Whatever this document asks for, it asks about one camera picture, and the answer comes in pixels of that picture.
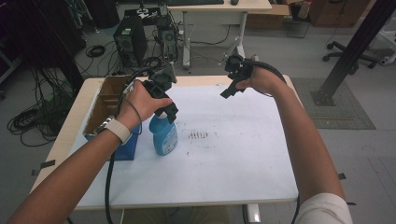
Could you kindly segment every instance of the white tabletop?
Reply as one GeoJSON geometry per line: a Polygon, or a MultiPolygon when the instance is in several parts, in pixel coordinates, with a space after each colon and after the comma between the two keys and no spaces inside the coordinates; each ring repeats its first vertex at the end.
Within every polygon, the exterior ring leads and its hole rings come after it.
{"type": "Polygon", "coordinates": [[[268,0],[239,0],[238,5],[231,5],[231,0],[224,0],[221,5],[168,7],[171,11],[263,11],[271,9],[268,0]]]}
{"type": "MultiPolygon", "coordinates": [[[[295,200],[297,188],[274,99],[246,90],[225,100],[219,94],[226,88],[174,87],[168,92],[179,109],[177,147],[157,156],[145,121],[134,161],[115,162],[112,207],[295,200]]],[[[71,151],[86,142],[83,126],[71,151]]],[[[107,164],[77,209],[104,207],[106,172],[107,164]]]]}

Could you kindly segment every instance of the white sleeve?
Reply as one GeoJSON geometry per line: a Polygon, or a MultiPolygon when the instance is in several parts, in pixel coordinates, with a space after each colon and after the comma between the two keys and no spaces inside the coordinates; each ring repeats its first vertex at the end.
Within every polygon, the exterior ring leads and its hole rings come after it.
{"type": "Polygon", "coordinates": [[[301,224],[351,224],[352,217],[347,203],[335,194],[320,193],[305,201],[296,223],[301,224]]]}

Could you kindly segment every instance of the wrist strap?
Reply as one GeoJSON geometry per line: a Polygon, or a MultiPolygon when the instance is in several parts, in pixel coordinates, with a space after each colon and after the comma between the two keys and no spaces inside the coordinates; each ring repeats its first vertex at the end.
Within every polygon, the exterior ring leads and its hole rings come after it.
{"type": "Polygon", "coordinates": [[[113,132],[121,140],[123,145],[125,145],[125,143],[132,136],[128,128],[116,119],[111,120],[106,125],[106,129],[113,132]]]}

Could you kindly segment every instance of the right hand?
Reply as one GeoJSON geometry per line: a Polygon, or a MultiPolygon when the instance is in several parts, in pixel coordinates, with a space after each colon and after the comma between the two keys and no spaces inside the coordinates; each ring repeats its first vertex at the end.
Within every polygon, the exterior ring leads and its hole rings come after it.
{"type": "Polygon", "coordinates": [[[235,87],[237,89],[246,89],[251,87],[260,93],[274,95],[276,94],[276,90],[283,85],[286,84],[274,73],[264,68],[255,66],[253,68],[251,78],[238,82],[235,87]]]}
{"type": "Polygon", "coordinates": [[[125,98],[134,105],[138,114],[136,115],[136,111],[128,103],[122,102],[117,120],[130,130],[134,127],[133,120],[131,119],[133,116],[139,116],[144,121],[150,118],[157,109],[166,107],[173,102],[170,98],[152,98],[140,80],[134,82],[134,90],[128,91],[125,94],[125,98]]]}

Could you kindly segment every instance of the blue spray bottle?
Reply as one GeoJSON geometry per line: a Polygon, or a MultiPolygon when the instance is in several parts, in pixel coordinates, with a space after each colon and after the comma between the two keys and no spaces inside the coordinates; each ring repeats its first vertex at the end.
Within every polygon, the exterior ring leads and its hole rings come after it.
{"type": "Polygon", "coordinates": [[[169,123],[165,113],[154,115],[148,126],[153,133],[155,151],[158,155],[169,154],[177,145],[177,129],[174,122],[169,123]]]}

